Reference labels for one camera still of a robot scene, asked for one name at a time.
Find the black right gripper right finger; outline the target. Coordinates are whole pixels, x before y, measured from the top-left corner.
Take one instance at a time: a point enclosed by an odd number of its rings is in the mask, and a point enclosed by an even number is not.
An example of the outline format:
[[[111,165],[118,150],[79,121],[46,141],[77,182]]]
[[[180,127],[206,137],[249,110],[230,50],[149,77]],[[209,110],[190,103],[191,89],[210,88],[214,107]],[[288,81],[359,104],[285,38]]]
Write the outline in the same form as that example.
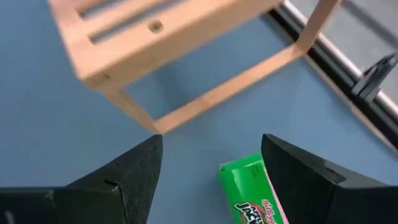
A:
[[[398,224],[398,185],[262,137],[267,174],[290,224]]]

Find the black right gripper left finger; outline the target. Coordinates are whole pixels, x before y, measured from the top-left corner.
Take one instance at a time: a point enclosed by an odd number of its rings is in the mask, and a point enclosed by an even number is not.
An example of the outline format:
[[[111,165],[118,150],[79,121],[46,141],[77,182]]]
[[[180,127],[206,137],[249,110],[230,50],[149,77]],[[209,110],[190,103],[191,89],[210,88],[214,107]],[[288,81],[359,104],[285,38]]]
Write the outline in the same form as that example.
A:
[[[63,187],[0,187],[0,224],[146,224],[162,140],[153,135]]]

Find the green Apple Jacks cereal box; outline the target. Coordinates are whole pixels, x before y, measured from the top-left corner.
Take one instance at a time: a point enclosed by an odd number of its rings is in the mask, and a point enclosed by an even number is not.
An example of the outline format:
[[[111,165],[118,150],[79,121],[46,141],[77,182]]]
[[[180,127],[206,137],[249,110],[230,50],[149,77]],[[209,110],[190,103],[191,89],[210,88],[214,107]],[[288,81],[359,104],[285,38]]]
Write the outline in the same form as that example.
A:
[[[218,175],[235,224],[289,224],[260,154],[221,164]]]

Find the wooden slatted shelf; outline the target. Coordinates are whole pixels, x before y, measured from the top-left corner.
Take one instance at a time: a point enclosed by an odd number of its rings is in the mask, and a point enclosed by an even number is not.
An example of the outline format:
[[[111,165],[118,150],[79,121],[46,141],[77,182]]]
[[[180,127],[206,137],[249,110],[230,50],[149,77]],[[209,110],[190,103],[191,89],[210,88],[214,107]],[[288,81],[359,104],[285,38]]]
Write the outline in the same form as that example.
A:
[[[128,85],[286,0],[183,0],[100,43],[94,39],[171,0],[124,0],[84,13],[106,0],[47,0],[77,79],[100,92],[154,134],[166,134],[304,56],[341,0],[319,0],[298,40],[185,106],[152,119]]]

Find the black table frame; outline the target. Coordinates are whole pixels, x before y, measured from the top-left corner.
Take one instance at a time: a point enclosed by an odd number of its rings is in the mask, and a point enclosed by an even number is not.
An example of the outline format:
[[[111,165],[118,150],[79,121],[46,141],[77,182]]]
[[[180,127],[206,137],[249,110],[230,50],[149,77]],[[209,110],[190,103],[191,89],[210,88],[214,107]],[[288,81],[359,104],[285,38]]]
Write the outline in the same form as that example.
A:
[[[323,34],[304,57],[347,102],[353,113],[392,150],[398,152],[398,106],[380,84],[398,65],[398,52],[386,55],[361,71]]]

